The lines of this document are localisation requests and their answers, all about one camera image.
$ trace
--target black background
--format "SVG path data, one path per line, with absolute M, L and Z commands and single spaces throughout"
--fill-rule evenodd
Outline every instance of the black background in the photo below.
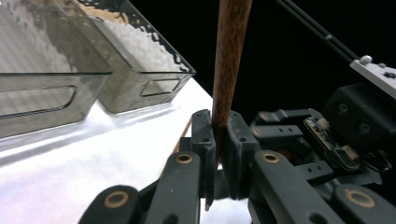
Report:
M 130 1 L 212 94 L 219 1 Z M 294 2 L 357 55 L 396 67 L 393 1 Z M 246 122 L 263 110 L 320 110 L 338 87 L 361 81 L 349 62 L 275 0 L 253 0 L 232 106 Z

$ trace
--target screw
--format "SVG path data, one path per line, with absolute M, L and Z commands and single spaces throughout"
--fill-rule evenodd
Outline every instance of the screw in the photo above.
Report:
M 386 65 L 386 64 L 384 64 L 384 63 L 379 63 L 379 64 L 378 64 L 378 67 L 380 67 L 380 68 L 386 68 L 386 67 L 387 67 L 387 65 Z
M 369 55 L 364 55 L 359 60 L 359 63 L 361 63 L 362 65 L 367 65 L 367 64 L 371 63 L 372 61 L 373 61 L 372 57 L 370 57 Z

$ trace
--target white table surface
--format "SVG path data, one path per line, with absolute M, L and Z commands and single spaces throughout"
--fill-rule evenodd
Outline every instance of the white table surface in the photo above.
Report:
M 191 79 L 171 104 L 0 139 L 0 223 L 78 223 L 102 190 L 141 190 L 160 176 L 191 114 L 211 109 Z M 201 203 L 201 223 L 251 223 L 247 200 Z

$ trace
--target wooden dowel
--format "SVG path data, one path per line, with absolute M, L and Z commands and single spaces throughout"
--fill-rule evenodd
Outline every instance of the wooden dowel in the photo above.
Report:
M 220 0 L 215 80 L 213 86 L 212 128 L 216 136 L 216 161 L 233 102 L 233 92 L 245 41 L 252 0 Z

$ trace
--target transparent plastic container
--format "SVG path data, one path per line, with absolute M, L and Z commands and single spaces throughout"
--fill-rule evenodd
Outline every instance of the transparent plastic container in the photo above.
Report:
M 0 138 L 77 122 L 111 69 L 71 0 L 0 1 Z
M 98 96 L 108 112 L 169 103 L 195 75 L 129 1 L 77 2 L 113 47 L 98 48 L 114 70 Z

